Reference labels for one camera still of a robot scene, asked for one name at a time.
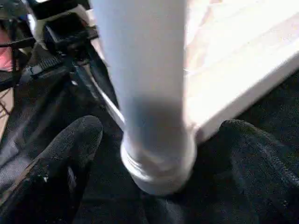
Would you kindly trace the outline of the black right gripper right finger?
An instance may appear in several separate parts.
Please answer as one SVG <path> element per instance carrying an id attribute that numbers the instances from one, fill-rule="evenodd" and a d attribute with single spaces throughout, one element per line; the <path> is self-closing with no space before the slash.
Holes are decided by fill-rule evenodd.
<path id="1" fill-rule="evenodd" d="M 272 134 L 242 120 L 219 132 L 231 148 L 233 176 L 261 224 L 299 222 L 299 155 Z"/>

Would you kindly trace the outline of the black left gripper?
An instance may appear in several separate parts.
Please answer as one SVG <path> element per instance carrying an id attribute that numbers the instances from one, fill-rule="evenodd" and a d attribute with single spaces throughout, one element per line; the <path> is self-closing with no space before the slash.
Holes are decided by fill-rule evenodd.
<path id="1" fill-rule="evenodd" d="M 103 100 L 111 116 L 118 106 L 107 66 L 91 43 L 90 27 L 75 13 L 45 23 L 43 42 L 57 56 L 72 80 L 96 101 Z"/>

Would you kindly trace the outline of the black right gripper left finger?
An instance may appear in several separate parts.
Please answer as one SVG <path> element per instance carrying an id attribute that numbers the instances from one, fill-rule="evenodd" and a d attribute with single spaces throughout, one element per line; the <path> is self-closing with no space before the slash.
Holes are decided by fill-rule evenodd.
<path id="1" fill-rule="evenodd" d="M 0 196 L 2 224 L 69 224 L 103 126 L 95 116 L 73 121 Z"/>

